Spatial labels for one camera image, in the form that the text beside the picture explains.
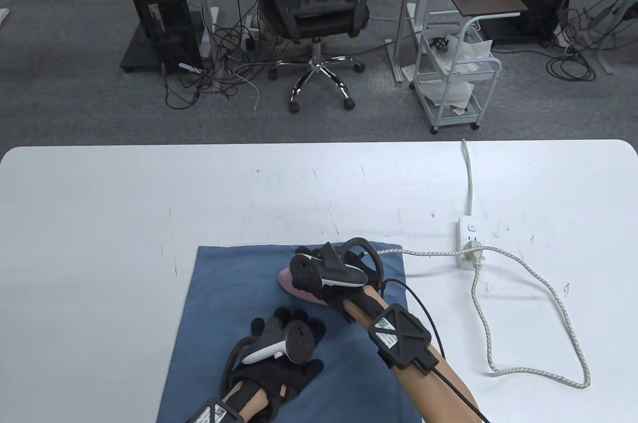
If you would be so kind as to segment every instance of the sticker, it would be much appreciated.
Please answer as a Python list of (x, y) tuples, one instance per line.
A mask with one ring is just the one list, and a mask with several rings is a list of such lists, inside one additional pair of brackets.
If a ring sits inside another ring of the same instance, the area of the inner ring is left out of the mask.
[(210, 423), (210, 407), (206, 407), (200, 417), (195, 420), (195, 423)]
[[(396, 330), (394, 328), (394, 325), (392, 325), (385, 318), (382, 318), (381, 320), (377, 321), (375, 323), (375, 325), (374, 325), (374, 328), (386, 329), (386, 330)], [(375, 332), (375, 334), (383, 342), (383, 345), (387, 346), (388, 348), (392, 348), (394, 345), (399, 343), (399, 338), (396, 335), (392, 335), (392, 334), (389, 334), (389, 333), (381, 333), (381, 332)]]
[(224, 410), (220, 405), (215, 405), (215, 423), (219, 423), (226, 416), (226, 410)]

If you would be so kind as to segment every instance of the white cable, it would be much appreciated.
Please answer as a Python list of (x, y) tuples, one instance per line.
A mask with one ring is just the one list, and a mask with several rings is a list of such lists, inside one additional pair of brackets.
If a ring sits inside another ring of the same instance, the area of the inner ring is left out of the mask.
[(470, 162), (470, 151), (468, 143), (463, 139), (463, 156), (468, 167), (468, 215), (472, 215), (472, 197), (474, 195), (474, 184), (472, 183), (472, 162)]
[(578, 357), (579, 362), (581, 362), (581, 367), (583, 368), (584, 379), (583, 382), (577, 383), (568, 378), (562, 377), (561, 375), (556, 375), (555, 373), (550, 373), (549, 371), (538, 370), (535, 368), (526, 368), (526, 367), (515, 367), (515, 368), (497, 368), (492, 361), (492, 334), (489, 329), (489, 325), (487, 324), (487, 319), (483, 314), (483, 310), (480, 307), (479, 301), (476, 296), (476, 287), (479, 282), (479, 269), (480, 264), (475, 259), (475, 269), (476, 273), (474, 274), (474, 282), (472, 282), (472, 302), (474, 302), (474, 307), (476, 307), (478, 316), (483, 323), (483, 327), (485, 328), (485, 338), (487, 339), (487, 364), (492, 369), (492, 371), (497, 376), (502, 375), (510, 375), (512, 373), (531, 373), (532, 375), (538, 375), (540, 377), (550, 378), (551, 380), (555, 380), (556, 382), (562, 383), (563, 385), (567, 385), (568, 387), (573, 387), (576, 389), (585, 389), (592, 383), (592, 375), (590, 373), (590, 368), (587, 365), (587, 361), (585, 360), (585, 355), (581, 350), (581, 345), (578, 343), (578, 339), (576, 337), (576, 333), (574, 332), (574, 328), (572, 327), (572, 322), (569, 319), (569, 315), (567, 314), (567, 309), (561, 299), (558, 297), (558, 294), (554, 290), (554, 288), (547, 282), (543, 277), (538, 275), (535, 271), (533, 271), (522, 259), (519, 259), (517, 256), (506, 252), (505, 250), (501, 250), (497, 247), (492, 246), (478, 246), (465, 250), (457, 250), (456, 252), (415, 252), (413, 250), (404, 250), (404, 249), (388, 249), (388, 250), (380, 250), (379, 255), (382, 254), (408, 254), (408, 255), (416, 255), (418, 257), (454, 257), (456, 255), (462, 254), (474, 254), (475, 252), (482, 252), (485, 250), (491, 250), (492, 252), (497, 252), (498, 254), (509, 257), (513, 261), (517, 261), (520, 265), (523, 266), (528, 273), (534, 277), (536, 280), (541, 282), (547, 289), (549, 293), (554, 297), (554, 301), (558, 305), (561, 315), (563, 316), (563, 323), (565, 323), (565, 329), (567, 330), (567, 334), (569, 336), (570, 341), (572, 341), (572, 346), (574, 346), (574, 351), (576, 352), (576, 356)]
[(370, 19), (375, 19), (377, 21), (398, 21), (399, 18), (382, 18), (370, 15)]
[(253, 86), (253, 88), (255, 88), (255, 91), (257, 91), (257, 100), (255, 101), (255, 109), (254, 109), (254, 111), (256, 111), (257, 110), (257, 105), (259, 104), (259, 100), (262, 97), (262, 94), (257, 89), (257, 86), (255, 86), (255, 84), (253, 84), (252, 82), (248, 81), (248, 79), (246, 79), (245, 77), (242, 77), (239, 74), (237, 74), (236, 72), (234, 72), (232, 69), (230, 69), (229, 71), (232, 72), (232, 74), (234, 74), (235, 76), (239, 77), (239, 79), (241, 79), (242, 81), (248, 82), (248, 84), (250, 84), (251, 86)]

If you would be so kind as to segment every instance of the scuff mark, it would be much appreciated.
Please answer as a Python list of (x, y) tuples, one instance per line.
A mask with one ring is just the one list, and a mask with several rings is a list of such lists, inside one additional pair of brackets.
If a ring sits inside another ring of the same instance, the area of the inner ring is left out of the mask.
[(337, 235), (339, 235), (339, 229), (337, 229), (337, 223), (334, 221), (332, 217), (332, 212), (330, 213), (330, 220), (332, 220), (332, 225), (334, 225), (334, 229), (337, 231)]
[(319, 182), (319, 177), (317, 177), (317, 173), (315, 172), (314, 169), (313, 169), (313, 174), (315, 175), (315, 180), (317, 180), (317, 184), (319, 184), (319, 187), (321, 187), (321, 182)]

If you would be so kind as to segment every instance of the pink object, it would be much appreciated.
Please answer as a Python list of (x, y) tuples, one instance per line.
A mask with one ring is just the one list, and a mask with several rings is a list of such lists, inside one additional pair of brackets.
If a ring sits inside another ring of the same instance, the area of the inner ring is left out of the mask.
[(298, 290), (292, 286), (292, 275), (290, 274), (290, 269), (285, 268), (279, 275), (277, 275), (277, 282), (279, 282), (281, 288), (283, 288), (287, 293), (296, 298), (301, 298), (301, 300), (307, 300), (308, 302), (316, 303), (319, 305), (328, 305), (323, 300), (319, 300), (312, 293), (308, 293), (307, 291)]

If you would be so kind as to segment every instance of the forearm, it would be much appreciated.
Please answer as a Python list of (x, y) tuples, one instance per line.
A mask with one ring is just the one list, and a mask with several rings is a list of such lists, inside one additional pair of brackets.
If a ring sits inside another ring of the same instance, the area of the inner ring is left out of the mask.
[[(242, 382), (239, 382), (237, 385), (233, 387), (233, 389), (228, 392), (228, 394), (222, 398), (222, 401), (225, 403), (228, 401), (228, 398), (232, 396), (232, 394), (237, 393), (241, 389)], [(281, 396), (284, 396), (286, 393), (286, 385), (281, 385)], [(244, 421), (250, 420), (257, 413), (261, 412), (264, 408), (268, 406), (268, 396), (266, 395), (264, 390), (259, 390), (253, 398), (251, 398), (246, 405), (242, 409), (237, 409), (237, 413), (241, 416)]]
[[(367, 286), (364, 291), (369, 297), (377, 300), (384, 308), (388, 304), (383, 300), (372, 287)], [(371, 318), (361, 311), (357, 305), (349, 300), (344, 300), (344, 309), (357, 320), (366, 330), (372, 323)], [(438, 359), (438, 371), (440, 371), (463, 395), (475, 406), (476, 402), (460, 377), (440, 356), (433, 346), (428, 350)], [(434, 373), (423, 375), (414, 365), (400, 370), (392, 368), (392, 373), (399, 380), (399, 383), (414, 403), (421, 416), (428, 423), (480, 423), (480, 418), (460, 400), (454, 392)]]

